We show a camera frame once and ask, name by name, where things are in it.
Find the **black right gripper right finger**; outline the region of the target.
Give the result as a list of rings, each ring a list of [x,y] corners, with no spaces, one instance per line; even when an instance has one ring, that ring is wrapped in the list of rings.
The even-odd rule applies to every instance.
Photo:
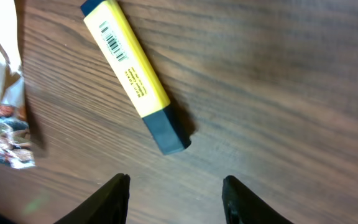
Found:
[[[292,224],[233,175],[223,180],[222,200],[226,223]]]

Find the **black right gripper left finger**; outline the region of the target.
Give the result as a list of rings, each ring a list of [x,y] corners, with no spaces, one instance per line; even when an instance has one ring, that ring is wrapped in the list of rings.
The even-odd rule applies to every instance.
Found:
[[[130,176],[116,174],[58,224],[125,224],[130,197]]]

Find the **beige PanTree snack pouch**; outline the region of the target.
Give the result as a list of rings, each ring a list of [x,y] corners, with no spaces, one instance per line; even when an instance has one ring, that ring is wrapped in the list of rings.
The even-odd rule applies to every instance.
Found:
[[[0,164],[26,169],[35,161],[17,31],[14,0],[0,1]]]

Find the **yellow black marker pen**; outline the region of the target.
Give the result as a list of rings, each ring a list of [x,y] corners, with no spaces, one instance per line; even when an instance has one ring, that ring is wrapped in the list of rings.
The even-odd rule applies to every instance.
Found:
[[[84,22],[164,155],[191,141],[117,1],[86,0]]]

